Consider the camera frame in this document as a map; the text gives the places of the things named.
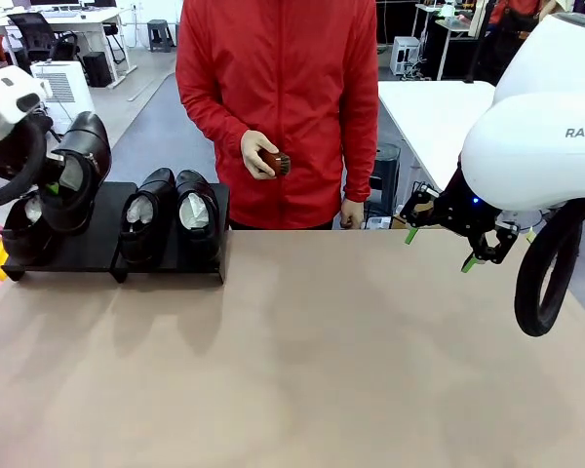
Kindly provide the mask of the black office swivel chair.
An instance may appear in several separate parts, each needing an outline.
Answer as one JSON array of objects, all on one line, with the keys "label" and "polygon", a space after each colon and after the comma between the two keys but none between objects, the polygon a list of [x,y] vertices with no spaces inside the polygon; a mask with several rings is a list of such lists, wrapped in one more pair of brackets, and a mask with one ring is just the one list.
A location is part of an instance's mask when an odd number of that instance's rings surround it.
[{"label": "black office swivel chair", "polygon": [[24,59],[20,67],[31,73],[30,65],[39,61],[78,61],[78,36],[72,31],[56,32],[40,13],[8,15],[21,35]]}]

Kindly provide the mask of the large white table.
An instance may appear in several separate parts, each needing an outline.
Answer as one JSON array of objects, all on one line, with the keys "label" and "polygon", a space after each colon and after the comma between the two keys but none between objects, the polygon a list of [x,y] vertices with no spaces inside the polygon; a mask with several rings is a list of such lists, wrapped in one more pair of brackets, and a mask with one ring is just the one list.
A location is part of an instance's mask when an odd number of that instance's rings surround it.
[{"label": "large white table", "polygon": [[443,189],[467,133],[491,106],[493,85],[475,81],[381,81],[379,98],[407,148],[401,153],[397,204],[417,181]]}]

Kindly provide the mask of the black metal shoe stand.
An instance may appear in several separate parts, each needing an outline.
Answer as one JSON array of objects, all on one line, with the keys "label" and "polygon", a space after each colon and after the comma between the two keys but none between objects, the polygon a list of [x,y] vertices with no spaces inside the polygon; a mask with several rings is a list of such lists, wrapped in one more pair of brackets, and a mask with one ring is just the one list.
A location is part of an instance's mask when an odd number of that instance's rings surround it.
[{"label": "black metal shoe stand", "polygon": [[131,274],[197,274],[211,276],[221,283],[226,274],[227,232],[229,226],[229,188],[223,183],[210,183],[219,205],[219,222],[221,232],[218,256],[210,261],[188,257],[185,249],[180,245],[176,229],[177,194],[171,229],[167,244],[160,261],[151,265],[131,265],[121,255],[119,249],[118,260],[115,263],[116,275],[125,282]]},{"label": "black metal shoe stand", "polygon": [[97,193],[86,230],[59,238],[36,264],[21,266],[9,258],[2,269],[15,282],[27,272],[44,272],[108,273],[121,283],[115,269],[121,214],[126,200],[136,190],[133,182],[105,182]]}]

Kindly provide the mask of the black leather shoe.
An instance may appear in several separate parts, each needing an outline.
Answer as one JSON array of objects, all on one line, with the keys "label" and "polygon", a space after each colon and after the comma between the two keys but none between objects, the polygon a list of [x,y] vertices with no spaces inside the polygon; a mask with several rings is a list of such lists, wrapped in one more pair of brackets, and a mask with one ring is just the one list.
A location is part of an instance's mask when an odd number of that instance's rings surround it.
[{"label": "black leather shoe", "polygon": [[42,216],[37,190],[12,205],[1,235],[9,258],[22,266],[48,263],[59,244],[59,235]]},{"label": "black leather shoe", "polygon": [[176,182],[170,168],[151,173],[125,202],[121,213],[119,249],[131,265],[151,265],[164,253],[174,207]]},{"label": "black leather shoe", "polygon": [[[66,158],[63,170],[47,170],[46,162],[38,180],[42,216],[61,234],[86,228],[92,216],[99,187],[108,175],[111,148],[101,119],[94,112],[81,112],[51,152]],[[45,185],[58,182],[59,194]]]},{"label": "black leather shoe", "polygon": [[220,245],[219,205],[212,186],[198,172],[181,171],[175,180],[176,229],[188,257],[210,261]]}]

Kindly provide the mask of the person's right hand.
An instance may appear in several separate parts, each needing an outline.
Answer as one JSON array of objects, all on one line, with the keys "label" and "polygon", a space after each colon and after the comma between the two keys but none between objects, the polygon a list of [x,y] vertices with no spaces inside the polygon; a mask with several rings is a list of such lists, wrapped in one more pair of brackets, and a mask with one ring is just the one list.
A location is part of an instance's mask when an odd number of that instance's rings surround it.
[{"label": "person's right hand", "polygon": [[279,149],[261,132],[247,130],[240,142],[244,165],[254,179],[273,179],[275,172],[259,156],[260,150],[278,153]]}]

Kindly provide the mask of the person's red jacket torso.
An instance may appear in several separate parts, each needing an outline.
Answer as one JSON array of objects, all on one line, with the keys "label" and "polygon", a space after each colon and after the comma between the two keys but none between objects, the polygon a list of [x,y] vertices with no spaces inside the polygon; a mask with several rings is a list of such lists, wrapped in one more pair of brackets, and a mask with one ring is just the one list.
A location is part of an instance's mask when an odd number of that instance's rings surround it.
[{"label": "person's red jacket torso", "polygon": [[241,148],[214,145],[235,226],[323,228],[340,221],[342,113],[378,100],[375,0],[183,0],[178,87],[203,87],[291,159],[257,180]]}]

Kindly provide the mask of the brown wooden shoe brush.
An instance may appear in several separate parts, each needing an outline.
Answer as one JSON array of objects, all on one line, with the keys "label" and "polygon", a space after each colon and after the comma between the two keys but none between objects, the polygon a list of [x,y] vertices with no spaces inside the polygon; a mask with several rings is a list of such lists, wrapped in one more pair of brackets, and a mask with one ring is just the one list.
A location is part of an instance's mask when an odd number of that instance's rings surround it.
[{"label": "brown wooden shoe brush", "polygon": [[274,171],[275,177],[286,176],[291,170],[291,159],[283,152],[271,153],[260,149],[258,156]]}]

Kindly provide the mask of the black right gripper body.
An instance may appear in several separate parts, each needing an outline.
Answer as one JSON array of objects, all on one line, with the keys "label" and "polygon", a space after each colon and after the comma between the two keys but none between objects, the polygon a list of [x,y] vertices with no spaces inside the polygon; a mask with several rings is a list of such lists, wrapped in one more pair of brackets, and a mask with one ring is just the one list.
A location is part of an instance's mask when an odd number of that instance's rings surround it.
[{"label": "black right gripper body", "polygon": [[439,223],[461,236],[481,236],[493,229],[500,209],[476,195],[457,168],[438,197]]}]

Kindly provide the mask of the brown cardboard box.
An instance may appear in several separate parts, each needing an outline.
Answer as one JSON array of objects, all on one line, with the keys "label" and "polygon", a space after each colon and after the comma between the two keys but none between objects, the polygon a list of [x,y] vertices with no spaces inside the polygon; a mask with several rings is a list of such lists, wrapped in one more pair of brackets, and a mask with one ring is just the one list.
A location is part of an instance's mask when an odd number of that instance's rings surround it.
[{"label": "brown cardboard box", "polygon": [[416,213],[416,207],[412,207],[410,210],[406,209],[404,204],[400,204],[397,206],[394,215],[392,216],[391,221],[391,228],[392,229],[406,229],[410,230],[413,229],[413,226],[409,223],[409,219],[407,217],[402,216],[402,212],[406,211],[407,215],[414,216]]}]

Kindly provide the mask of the small grey plastic stool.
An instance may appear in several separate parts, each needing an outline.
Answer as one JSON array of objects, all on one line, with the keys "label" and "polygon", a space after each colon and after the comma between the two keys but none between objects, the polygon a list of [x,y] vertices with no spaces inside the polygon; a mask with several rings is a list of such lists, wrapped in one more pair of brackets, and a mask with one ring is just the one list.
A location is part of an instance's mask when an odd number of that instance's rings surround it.
[{"label": "small grey plastic stool", "polygon": [[169,53],[173,45],[168,23],[164,19],[152,19],[147,23],[149,50]]}]

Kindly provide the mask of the person's right forearm red sleeve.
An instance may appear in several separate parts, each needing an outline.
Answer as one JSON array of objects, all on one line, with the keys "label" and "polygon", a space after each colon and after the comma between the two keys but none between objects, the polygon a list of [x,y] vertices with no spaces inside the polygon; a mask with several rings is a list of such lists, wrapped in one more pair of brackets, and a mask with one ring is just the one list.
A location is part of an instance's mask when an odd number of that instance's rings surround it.
[{"label": "person's right forearm red sleeve", "polygon": [[240,149],[241,138],[249,128],[220,102],[215,91],[193,86],[178,90],[189,119],[207,139],[233,151]]}]

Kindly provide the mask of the person's left forearm red sleeve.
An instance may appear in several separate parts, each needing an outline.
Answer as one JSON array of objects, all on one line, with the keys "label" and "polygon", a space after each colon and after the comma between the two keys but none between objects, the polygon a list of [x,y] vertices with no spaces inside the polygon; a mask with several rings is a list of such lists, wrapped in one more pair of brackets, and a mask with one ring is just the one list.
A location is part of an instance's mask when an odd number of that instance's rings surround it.
[{"label": "person's left forearm red sleeve", "polygon": [[370,196],[370,177],[378,139],[378,100],[350,103],[342,113],[342,153],[346,169],[345,198],[356,203]]}]

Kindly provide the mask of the white office desk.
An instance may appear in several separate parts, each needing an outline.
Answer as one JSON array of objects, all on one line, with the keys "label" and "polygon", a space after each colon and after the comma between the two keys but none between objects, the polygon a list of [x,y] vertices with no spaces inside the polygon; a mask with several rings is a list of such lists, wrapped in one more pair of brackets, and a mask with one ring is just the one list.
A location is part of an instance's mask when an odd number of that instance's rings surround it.
[{"label": "white office desk", "polygon": [[[112,76],[112,81],[106,86],[107,89],[114,89],[119,86],[129,74],[134,72],[137,67],[131,64],[130,56],[127,54],[128,46],[125,42],[123,32],[123,24],[121,15],[127,13],[127,9],[102,8],[99,10],[88,11],[84,13],[74,14],[71,17],[49,17],[47,23],[54,32],[73,31],[83,34],[94,34],[101,38],[101,45],[106,57],[106,61]],[[111,48],[106,42],[103,26],[106,23],[116,23],[118,26],[120,45],[124,48],[126,53],[126,69],[119,71],[117,64],[111,54]],[[9,36],[9,28],[15,25],[7,18],[5,14],[0,14],[0,36],[3,37],[3,45],[11,58],[12,64],[18,65],[18,60],[13,50],[11,37]]]}]

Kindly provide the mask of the black computer tower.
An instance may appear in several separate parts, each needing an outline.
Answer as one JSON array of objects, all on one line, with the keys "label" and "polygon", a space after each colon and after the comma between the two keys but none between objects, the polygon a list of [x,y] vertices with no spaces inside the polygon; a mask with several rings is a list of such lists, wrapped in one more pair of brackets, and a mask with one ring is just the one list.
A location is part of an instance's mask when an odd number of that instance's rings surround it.
[{"label": "black computer tower", "polygon": [[112,82],[103,52],[90,52],[82,56],[82,61],[91,87],[105,88]]}]

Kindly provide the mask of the person's left hand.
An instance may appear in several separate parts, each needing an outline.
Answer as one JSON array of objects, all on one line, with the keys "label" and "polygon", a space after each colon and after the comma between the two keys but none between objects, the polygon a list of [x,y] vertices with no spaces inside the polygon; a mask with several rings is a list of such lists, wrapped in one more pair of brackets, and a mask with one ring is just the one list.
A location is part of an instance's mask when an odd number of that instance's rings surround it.
[{"label": "person's left hand", "polygon": [[344,199],[340,209],[340,227],[342,229],[360,229],[365,220],[364,207],[363,202]]}]

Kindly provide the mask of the dark blue plastic stool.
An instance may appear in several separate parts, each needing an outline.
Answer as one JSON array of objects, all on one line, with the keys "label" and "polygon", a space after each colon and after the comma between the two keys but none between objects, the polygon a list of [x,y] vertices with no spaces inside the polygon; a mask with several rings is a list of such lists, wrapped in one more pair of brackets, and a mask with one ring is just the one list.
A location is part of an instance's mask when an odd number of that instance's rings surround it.
[{"label": "dark blue plastic stool", "polygon": [[396,207],[401,148],[380,143],[370,176],[371,195],[365,202],[367,217],[390,216]]}]

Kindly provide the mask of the small white background table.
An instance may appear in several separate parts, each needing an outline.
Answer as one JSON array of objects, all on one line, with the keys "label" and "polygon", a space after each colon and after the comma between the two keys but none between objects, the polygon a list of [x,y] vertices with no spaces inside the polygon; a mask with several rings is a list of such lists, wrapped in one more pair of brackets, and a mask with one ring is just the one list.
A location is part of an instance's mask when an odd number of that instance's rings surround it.
[{"label": "small white background table", "polygon": [[443,17],[440,5],[416,4],[412,36],[419,40],[417,70],[433,81],[462,79],[475,52],[469,20]]}]

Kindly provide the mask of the white computer case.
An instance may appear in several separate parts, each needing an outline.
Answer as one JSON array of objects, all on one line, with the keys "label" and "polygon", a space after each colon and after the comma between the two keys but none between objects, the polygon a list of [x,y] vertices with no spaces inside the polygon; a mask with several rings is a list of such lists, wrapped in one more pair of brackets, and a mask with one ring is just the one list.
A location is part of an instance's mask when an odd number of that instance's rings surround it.
[{"label": "white computer case", "polygon": [[406,75],[417,63],[420,41],[412,36],[396,36],[394,38],[390,69],[394,76]]}]

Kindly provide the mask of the white air purifier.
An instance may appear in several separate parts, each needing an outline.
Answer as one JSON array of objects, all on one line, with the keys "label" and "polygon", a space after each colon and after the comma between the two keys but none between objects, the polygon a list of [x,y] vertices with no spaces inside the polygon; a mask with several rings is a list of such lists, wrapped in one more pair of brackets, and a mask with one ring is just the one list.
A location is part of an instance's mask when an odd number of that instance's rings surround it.
[{"label": "white air purifier", "polygon": [[43,102],[58,134],[63,134],[81,112],[95,112],[85,74],[78,61],[39,61],[32,63],[30,69],[35,78],[44,80],[50,87],[52,95]]}]

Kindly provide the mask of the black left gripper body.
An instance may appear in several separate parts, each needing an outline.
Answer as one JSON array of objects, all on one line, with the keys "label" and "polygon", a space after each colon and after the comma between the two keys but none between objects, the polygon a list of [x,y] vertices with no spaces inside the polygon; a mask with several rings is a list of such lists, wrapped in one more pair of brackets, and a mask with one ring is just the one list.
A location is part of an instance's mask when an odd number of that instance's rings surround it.
[{"label": "black left gripper body", "polygon": [[11,180],[23,168],[26,153],[14,143],[0,142],[0,178]]}]

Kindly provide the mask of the background person black apron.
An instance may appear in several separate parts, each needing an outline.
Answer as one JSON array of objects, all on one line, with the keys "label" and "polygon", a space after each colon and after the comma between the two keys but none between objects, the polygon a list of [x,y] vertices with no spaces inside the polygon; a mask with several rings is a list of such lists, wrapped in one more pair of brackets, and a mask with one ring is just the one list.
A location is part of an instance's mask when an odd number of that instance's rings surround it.
[{"label": "background person black apron", "polygon": [[514,55],[537,26],[542,0],[498,0],[484,40],[480,79],[496,86]]}]

